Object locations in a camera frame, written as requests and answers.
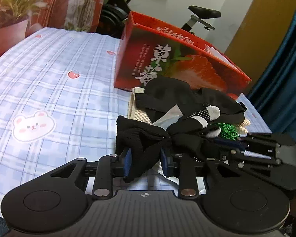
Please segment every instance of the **box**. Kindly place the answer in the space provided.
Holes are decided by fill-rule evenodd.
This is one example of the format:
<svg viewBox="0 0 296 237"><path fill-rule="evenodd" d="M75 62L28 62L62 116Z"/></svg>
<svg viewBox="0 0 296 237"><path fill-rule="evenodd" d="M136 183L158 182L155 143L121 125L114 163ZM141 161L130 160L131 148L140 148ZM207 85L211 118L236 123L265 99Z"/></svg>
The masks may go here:
<svg viewBox="0 0 296 237"><path fill-rule="evenodd" d="M209 42L131 11L120 42L114 87L131 91L160 75L209 87L234 99L251 79Z"/></svg>

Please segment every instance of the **metal screw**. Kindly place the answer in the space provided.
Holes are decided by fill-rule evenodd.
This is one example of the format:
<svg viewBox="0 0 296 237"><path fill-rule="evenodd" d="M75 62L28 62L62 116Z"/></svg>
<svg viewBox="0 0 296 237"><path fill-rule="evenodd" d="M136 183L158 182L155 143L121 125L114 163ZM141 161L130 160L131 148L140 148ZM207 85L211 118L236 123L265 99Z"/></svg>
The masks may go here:
<svg viewBox="0 0 296 237"><path fill-rule="evenodd" d="M183 196L192 197L192 196L195 196L196 195L196 190L194 190L194 189L183 189L181 191L181 194Z"/></svg>
<svg viewBox="0 0 296 237"><path fill-rule="evenodd" d="M97 189L94 191L94 194L98 197L106 197L109 193L110 191L108 189Z"/></svg>

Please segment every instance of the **bear ear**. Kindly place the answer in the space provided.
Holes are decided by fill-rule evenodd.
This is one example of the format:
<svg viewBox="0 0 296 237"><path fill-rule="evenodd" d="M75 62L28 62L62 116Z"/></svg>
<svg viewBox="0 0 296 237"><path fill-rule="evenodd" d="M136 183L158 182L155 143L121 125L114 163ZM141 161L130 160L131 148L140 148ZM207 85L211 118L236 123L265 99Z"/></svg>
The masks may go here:
<svg viewBox="0 0 296 237"><path fill-rule="evenodd" d="M17 126L17 125L19 125L24 120L25 120L25 117L23 117L23 116L16 116L15 119L13 120L13 125Z"/></svg>
<svg viewBox="0 0 296 237"><path fill-rule="evenodd" d="M47 117L46 111L37 111L34 115L34 117Z"/></svg>

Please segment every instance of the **white cartoon bear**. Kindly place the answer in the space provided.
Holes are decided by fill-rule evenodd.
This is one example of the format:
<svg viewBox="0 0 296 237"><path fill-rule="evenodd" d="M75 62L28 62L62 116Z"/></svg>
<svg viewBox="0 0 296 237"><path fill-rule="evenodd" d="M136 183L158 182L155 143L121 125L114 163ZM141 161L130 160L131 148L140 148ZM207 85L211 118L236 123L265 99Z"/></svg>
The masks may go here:
<svg viewBox="0 0 296 237"><path fill-rule="evenodd" d="M13 120L12 136L20 142L32 142L44 138L54 131L55 120L46 111L37 111L32 117L16 116Z"/></svg>

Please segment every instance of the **green tassel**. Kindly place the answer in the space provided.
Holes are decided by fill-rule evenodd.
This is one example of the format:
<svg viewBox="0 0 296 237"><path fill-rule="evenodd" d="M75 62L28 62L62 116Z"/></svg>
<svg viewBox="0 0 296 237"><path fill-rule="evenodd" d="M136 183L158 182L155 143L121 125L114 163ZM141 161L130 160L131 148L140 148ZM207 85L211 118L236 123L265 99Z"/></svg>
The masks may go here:
<svg viewBox="0 0 296 237"><path fill-rule="evenodd" d="M239 133L234 125L226 123L217 123L216 126L219 126L222 130L220 137L228 140L237 140L239 138Z"/></svg>

